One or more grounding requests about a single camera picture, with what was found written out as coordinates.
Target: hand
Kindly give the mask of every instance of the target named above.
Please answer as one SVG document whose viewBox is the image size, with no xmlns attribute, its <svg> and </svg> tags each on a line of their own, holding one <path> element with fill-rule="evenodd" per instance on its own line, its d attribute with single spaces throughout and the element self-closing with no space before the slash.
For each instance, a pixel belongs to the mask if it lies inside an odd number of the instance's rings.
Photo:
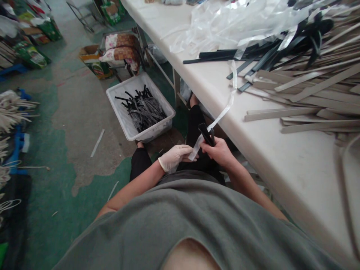
<svg viewBox="0 0 360 270">
<path fill-rule="evenodd" d="M 232 155 L 224 139 L 214 137 L 215 147 L 211 147 L 205 141 L 200 144 L 203 153 L 207 153 L 211 159 L 214 159 L 220 166 L 226 168 L 235 157 Z"/>
<path fill-rule="evenodd" d="M 164 172 L 168 172 L 172 168 L 176 167 L 181 161 L 192 162 L 190 159 L 188 159 L 192 149 L 193 148 L 191 146 L 185 144 L 174 146 L 163 156 L 159 157 L 158 161 L 160 166 Z"/>
</svg>

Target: white plastic bin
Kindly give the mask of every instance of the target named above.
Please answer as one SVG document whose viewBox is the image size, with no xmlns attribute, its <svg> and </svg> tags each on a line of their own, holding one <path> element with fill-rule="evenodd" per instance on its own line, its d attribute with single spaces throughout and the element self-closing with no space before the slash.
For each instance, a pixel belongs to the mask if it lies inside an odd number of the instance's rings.
<svg viewBox="0 0 360 270">
<path fill-rule="evenodd" d="M 118 96 L 120 98 L 129 98 L 125 91 L 135 96 L 137 95 L 135 90 L 143 91 L 144 84 L 146 84 L 153 97 L 156 98 L 156 100 L 159 102 L 167 117 L 158 122 L 157 124 L 139 133 L 136 130 L 130 115 L 128 115 L 127 109 L 121 104 L 122 101 L 119 99 L 115 99 L 115 96 Z M 117 118 L 119 119 L 125 136 L 129 141 L 138 140 L 143 143 L 148 143 L 149 141 L 152 141 L 164 132 L 170 130 L 173 126 L 173 118 L 175 116 L 174 109 L 171 107 L 166 98 L 162 95 L 154 82 L 150 79 L 149 75 L 145 72 L 142 72 L 138 76 L 134 76 L 122 83 L 119 83 L 109 88 L 108 90 L 106 90 L 106 94 L 110 100 L 112 108 L 116 113 Z"/>
</svg>

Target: gray t-shirt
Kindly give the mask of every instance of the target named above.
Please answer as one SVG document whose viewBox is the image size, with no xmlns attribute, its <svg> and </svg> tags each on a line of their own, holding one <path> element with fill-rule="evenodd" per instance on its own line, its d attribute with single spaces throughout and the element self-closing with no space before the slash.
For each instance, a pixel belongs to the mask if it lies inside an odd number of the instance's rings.
<svg viewBox="0 0 360 270">
<path fill-rule="evenodd" d="M 209 181 L 178 177 L 163 178 L 118 212 L 98 218 L 54 269 L 161 269 L 188 238 L 221 269 L 340 268 L 293 224 L 209 175 Z"/>
</svg>

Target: black pants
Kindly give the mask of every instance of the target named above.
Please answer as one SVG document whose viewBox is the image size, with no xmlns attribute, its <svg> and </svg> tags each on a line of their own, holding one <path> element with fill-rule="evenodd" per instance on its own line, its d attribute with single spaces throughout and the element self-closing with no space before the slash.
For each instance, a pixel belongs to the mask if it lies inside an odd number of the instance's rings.
<svg viewBox="0 0 360 270">
<path fill-rule="evenodd" d="M 199 105 L 193 106 L 189 111 L 189 119 L 187 122 L 187 136 L 186 144 L 194 147 L 196 140 L 200 136 L 200 131 L 198 130 L 198 125 L 205 123 L 205 118 L 203 113 L 200 110 Z M 208 154 L 203 154 L 200 149 L 198 152 L 199 158 L 196 162 L 181 162 L 177 167 L 177 171 L 181 170 L 197 170 L 203 171 L 216 180 L 220 184 L 225 185 L 225 180 L 223 175 L 219 172 L 219 165 L 215 160 L 209 158 Z M 149 154 L 145 148 L 137 148 L 131 159 L 131 173 L 130 181 L 143 173 L 148 167 L 152 164 Z"/>
</svg>

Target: concrete floor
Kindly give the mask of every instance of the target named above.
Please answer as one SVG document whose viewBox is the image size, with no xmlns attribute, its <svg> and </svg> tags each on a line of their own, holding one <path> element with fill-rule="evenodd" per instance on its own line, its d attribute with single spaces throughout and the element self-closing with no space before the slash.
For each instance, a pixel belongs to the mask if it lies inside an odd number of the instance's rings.
<svg viewBox="0 0 360 270">
<path fill-rule="evenodd" d="M 30 150 L 25 165 L 49 166 L 30 170 L 33 190 L 28 209 L 29 235 L 25 269 L 51 269 L 70 244 L 94 220 L 119 181 L 115 192 L 129 181 L 131 155 L 136 146 L 127 141 L 105 91 L 116 78 L 98 80 L 77 58 L 79 49 L 101 41 L 110 29 L 85 31 L 65 0 L 48 0 L 64 39 L 40 46 L 51 58 L 44 70 L 16 75 L 0 84 L 0 90 L 20 86 L 40 102 L 28 128 Z M 117 30 L 134 27 L 126 16 Z M 171 66 L 164 68 L 170 72 Z M 157 68 L 147 70 L 155 84 L 174 107 L 174 92 Z M 123 80 L 129 77 L 121 71 Z M 147 149 L 153 159 L 161 149 L 184 142 L 187 109 L 176 109 L 173 129 L 151 142 Z M 91 152 L 101 130 L 105 133 L 93 158 Z"/>
</svg>

